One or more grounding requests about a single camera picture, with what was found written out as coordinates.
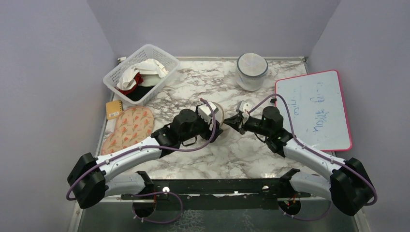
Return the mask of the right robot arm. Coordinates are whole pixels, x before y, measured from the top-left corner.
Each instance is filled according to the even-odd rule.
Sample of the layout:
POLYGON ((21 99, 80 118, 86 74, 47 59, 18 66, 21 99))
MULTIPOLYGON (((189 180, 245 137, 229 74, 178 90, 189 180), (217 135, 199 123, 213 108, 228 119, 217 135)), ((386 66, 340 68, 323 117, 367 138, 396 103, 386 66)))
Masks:
POLYGON ((252 132, 263 136, 268 148, 285 158, 295 160, 317 175, 290 171, 279 183, 279 191, 286 197, 296 192, 305 192, 331 201, 342 213, 354 216, 363 206, 373 203, 376 191, 363 164, 355 159, 334 157, 307 144, 283 127, 279 109, 268 106, 260 119, 247 112, 239 112, 224 120, 224 123, 240 134, 252 132))

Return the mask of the floral oven mitt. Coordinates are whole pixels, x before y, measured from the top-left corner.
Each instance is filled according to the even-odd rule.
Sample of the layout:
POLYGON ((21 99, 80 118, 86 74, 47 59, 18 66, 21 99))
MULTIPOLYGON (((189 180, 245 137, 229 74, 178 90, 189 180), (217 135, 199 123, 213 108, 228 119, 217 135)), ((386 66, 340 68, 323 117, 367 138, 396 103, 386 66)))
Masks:
POLYGON ((135 145, 149 137, 153 128, 154 116, 149 108, 129 108, 117 118, 114 131, 103 143, 100 154, 108 155, 135 145))

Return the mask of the white plastic laundry basket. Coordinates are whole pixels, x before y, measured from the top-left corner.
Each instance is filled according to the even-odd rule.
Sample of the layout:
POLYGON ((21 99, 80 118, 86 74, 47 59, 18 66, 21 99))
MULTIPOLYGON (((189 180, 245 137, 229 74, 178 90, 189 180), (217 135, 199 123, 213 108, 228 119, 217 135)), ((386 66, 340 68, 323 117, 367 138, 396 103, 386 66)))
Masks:
POLYGON ((165 87, 171 80, 173 80, 176 76, 176 71, 180 66, 180 61, 172 56, 171 54, 167 53, 166 51, 160 49, 157 46, 152 44, 145 44, 137 51, 132 53, 128 56, 124 61, 122 61, 119 65, 113 68, 104 78, 103 83, 115 94, 117 94, 123 101, 128 102, 133 105, 144 106, 146 105, 153 97, 155 97, 163 87, 165 87), (116 85, 123 74, 123 72, 136 63, 145 61, 149 58, 153 58, 159 61, 162 65, 165 66, 165 69, 169 72, 164 78, 162 78, 159 83, 153 86, 152 89, 149 91, 145 91, 143 96, 134 101, 128 98, 126 95, 119 92, 116 89, 116 85))

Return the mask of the red garment in basket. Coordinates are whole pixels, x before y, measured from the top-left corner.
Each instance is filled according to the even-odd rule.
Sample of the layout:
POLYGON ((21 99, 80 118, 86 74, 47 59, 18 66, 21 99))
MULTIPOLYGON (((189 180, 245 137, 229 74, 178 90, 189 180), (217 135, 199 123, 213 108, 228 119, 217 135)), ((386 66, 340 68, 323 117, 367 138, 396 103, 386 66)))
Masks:
POLYGON ((137 87, 139 84, 141 84, 141 83, 143 83, 143 78, 141 77, 141 74, 138 72, 138 73, 134 76, 133 80, 130 82, 130 85, 131 85, 130 87, 123 87, 123 88, 117 87, 117 89, 118 89, 123 95, 128 95, 128 94, 132 93, 132 92, 136 89, 136 87, 137 87))

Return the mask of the blue-rimmed mesh laundry bag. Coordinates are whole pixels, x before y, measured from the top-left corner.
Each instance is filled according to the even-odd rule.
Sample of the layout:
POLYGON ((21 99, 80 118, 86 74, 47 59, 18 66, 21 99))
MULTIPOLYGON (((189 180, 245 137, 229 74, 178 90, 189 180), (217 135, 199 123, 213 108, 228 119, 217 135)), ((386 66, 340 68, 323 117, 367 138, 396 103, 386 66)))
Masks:
POLYGON ((268 68, 268 62, 262 56, 244 53, 237 59, 235 80, 244 90, 259 90, 263 86, 268 68))

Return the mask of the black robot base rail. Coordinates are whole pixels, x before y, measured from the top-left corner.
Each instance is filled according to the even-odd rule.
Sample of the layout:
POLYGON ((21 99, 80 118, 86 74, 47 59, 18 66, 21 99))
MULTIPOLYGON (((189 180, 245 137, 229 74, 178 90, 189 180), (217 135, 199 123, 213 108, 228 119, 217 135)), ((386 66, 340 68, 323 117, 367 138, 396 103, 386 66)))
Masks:
POLYGON ((278 209, 279 200, 309 198, 292 192, 279 178, 259 179, 153 179, 154 196, 122 194, 134 206, 158 211, 278 209))

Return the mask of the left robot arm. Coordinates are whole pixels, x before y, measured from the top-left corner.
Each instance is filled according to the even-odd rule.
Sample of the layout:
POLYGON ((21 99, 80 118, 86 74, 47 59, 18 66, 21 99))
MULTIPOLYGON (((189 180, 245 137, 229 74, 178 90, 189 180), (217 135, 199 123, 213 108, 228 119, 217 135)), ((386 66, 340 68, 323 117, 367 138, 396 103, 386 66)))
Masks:
POLYGON ((194 152, 186 141, 202 137, 204 148, 221 134, 216 114, 218 107, 213 102, 198 105, 196 109, 183 109, 173 121, 154 131, 149 137, 121 151, 94 157, 91 153, 79 157, 67 177, 68 201, 77 201, 80 208, 87 209, 104 197, 118 195, 117 176, 148 161, 157 160, 175 151, 194 152))

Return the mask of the pink-framed whiteboard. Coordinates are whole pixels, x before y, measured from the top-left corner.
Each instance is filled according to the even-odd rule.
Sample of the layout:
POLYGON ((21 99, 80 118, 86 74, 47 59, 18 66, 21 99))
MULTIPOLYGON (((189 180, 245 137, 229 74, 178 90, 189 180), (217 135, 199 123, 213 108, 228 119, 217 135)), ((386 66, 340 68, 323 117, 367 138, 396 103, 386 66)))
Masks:
POLYGON ((352 147, 339 73, 328 70, 276 81, 276 107, 283 126, 302 142, 322 151, 347 151, 352 147))

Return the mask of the white cloth in basket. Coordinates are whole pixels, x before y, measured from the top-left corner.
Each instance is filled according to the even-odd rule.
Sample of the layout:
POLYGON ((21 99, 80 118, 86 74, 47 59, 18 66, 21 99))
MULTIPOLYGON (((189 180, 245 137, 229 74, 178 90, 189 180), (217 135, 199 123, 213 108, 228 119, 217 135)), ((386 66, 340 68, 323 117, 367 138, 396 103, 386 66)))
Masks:
POLYGON ((169 74, 169 71, 167 71, 165 66, 159 61, 149 58, 126 68, 120 76, 120 79, 116 84, 116 88, 130 87, 130 82, 137 73, 140 73, 143 78, 143 83, 139 85, 150 87, 158 84, 165 76, 169 74))

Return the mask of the beige-rimmed mesh laundry bag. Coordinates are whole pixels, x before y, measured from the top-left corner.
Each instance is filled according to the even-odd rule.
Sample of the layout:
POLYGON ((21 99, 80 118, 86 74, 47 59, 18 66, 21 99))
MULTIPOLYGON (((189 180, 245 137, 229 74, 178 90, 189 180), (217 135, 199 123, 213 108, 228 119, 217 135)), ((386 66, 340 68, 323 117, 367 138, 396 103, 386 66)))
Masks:
POLYGON ((217 137, 216 142, 221 143, 222 140, 226 140, 228 137, 228 134, 230 132, 230 127, 224 123, 225 120, 225 110, 223 107, 218 104, 217 102, 212 102, 216 107, 217 107, 217 112, 216 112, 216 120, 220 124, 220 130, 222 130, 222 133, 217 137))

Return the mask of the black garment in basket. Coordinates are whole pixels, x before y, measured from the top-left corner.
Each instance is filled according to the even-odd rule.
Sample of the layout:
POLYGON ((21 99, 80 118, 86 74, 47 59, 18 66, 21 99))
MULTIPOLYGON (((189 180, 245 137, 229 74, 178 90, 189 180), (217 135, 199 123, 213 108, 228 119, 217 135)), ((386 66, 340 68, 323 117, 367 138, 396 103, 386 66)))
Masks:
POLYGON ((126 96, 132 100, 133 102, 141 100, 148 92, 152 90, 154 86, 144 87, 144 86, 136 86, 133 92, 127 94, 126 96))

